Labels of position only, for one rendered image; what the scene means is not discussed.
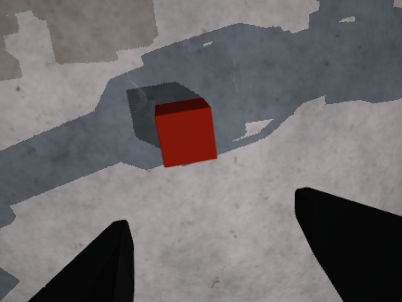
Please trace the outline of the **red cube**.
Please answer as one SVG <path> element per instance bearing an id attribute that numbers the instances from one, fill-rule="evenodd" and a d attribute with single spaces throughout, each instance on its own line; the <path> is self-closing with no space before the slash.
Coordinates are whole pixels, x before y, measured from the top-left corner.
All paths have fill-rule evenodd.
<path id="1" fill-rule="evenodd" d="M 164 167 L 217 159 L 212 107 L 204 98 L 154 106 Z"/>

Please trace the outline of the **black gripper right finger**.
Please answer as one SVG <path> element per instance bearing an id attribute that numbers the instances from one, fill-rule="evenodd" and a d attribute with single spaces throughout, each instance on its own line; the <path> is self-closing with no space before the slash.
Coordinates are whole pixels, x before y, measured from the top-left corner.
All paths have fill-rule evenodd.
<path id="1" fill-rule="evenodd" d="M 307 244 L 343 302 L 402 302 L 402 216 L 327 194 L 294 191 Z"/>

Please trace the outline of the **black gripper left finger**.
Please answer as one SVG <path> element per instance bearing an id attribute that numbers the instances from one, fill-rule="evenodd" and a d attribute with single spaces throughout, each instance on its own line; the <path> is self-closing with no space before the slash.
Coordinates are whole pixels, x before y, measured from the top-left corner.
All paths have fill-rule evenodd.
<path id="1" fill-rule="evenodd" d="M 133 302 L 133 239 L 126 220 L 105 228 L 28 302 Z"/>

